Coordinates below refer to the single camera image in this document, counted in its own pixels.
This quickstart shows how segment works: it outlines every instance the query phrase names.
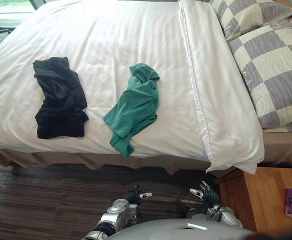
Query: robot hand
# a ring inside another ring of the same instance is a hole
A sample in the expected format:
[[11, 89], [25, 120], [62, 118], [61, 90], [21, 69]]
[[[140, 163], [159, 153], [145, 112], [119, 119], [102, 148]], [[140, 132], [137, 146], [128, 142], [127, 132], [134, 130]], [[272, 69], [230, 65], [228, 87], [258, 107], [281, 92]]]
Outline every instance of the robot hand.
[[139, 185], [135, 186], [129, 190], [124, 198], [115, 200], [101, 217], [95, 229], [82, 240], [106, 239], [119, 232], [130, 220], [137, 221], [137, 207], [141, 200], [152, 196], [151, 192], [141, 193], [141, 191], [136, 191], [139, 187]]
[[205, 207], [208, 209], [221, 204], [219, 196], [205, 181], [202, 181], [202, 184], [200, 184], [200, 190], [191, 188], [190, 192], [202, 200]]

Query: pillow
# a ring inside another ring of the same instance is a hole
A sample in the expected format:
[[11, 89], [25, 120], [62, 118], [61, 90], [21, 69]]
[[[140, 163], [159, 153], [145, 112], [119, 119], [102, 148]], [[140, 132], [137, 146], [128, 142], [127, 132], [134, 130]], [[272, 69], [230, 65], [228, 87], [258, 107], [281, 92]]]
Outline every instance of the pillow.
[[272, 0], [211, 0], [227, 41], [292, 15], [292, 8]]
[[291, 21], [274, 22], [229, 43], [263, 129], [292, 123]]

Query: white bedsheet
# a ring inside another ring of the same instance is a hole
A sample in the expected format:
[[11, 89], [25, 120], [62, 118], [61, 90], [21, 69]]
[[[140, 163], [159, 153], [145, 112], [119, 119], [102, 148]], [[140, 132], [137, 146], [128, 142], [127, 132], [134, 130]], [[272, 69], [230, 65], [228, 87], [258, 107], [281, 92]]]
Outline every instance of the white bedsheet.
[[[32, 63], [69, 59], [88, 107], [83, 138], [38, 139], [44, 99]], [[134, 136], [132, 156], [210, 161], [209, 170], [253, 173], [263, 160], [262, 129], [210, 5], [193, 0], [53, 1], [0, 44], [0, 149], [116, 154], [103, 116], [127, 87], [128, 66], [160, 76], [158, 119]]]

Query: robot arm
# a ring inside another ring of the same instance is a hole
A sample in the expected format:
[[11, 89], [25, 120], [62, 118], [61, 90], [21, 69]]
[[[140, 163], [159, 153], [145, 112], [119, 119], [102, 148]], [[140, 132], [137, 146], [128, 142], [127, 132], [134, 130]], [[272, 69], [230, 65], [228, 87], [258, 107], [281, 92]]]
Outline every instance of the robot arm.
[[136, 191], [139, 186], [135, 186], [125, 196], [117, 199], [107, 212], [101, 217], [95, 229], [87, 234], [82, 240], [103, 240], [122, 230], [130, 220], [137, 221], [137, 207], [142, 199], [152, 196], [151, 192], [141, 193]]

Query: teal clothing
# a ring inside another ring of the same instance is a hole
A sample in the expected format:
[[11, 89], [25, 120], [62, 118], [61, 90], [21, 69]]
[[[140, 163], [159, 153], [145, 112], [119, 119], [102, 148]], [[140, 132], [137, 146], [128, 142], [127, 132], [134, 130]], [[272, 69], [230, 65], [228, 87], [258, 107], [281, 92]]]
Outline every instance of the teal clothing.
[[128, 89], [103, 118], [114, 132], [110, 144], [125, 158], [134, 151], [130, 139], [157, 119], [159, 105], [156, 85], [159, 75], [144, 63], [129, 69], [132, 77]]

